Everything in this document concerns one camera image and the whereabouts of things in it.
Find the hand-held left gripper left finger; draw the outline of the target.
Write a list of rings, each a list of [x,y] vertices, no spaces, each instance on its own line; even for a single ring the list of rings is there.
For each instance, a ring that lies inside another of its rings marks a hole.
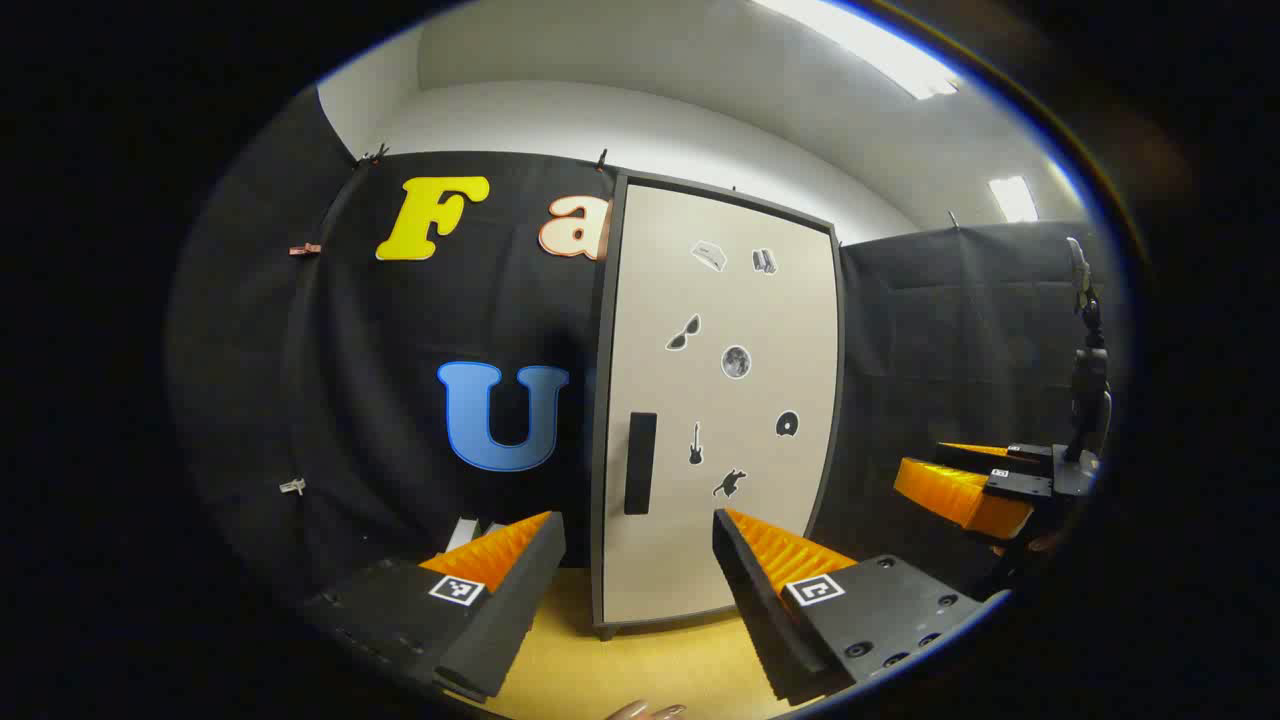
[[[547,511],[421,559],[390,556],[302,602],[310,624],[416,691],[499,694],[564,555]]]

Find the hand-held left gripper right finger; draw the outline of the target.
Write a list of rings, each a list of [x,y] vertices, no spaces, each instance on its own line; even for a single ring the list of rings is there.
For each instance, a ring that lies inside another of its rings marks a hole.
[[[1007,600],[975,600],[906,560],[852,560],[732,509],[712,548],[774,696],[854,698],[959,643]]]

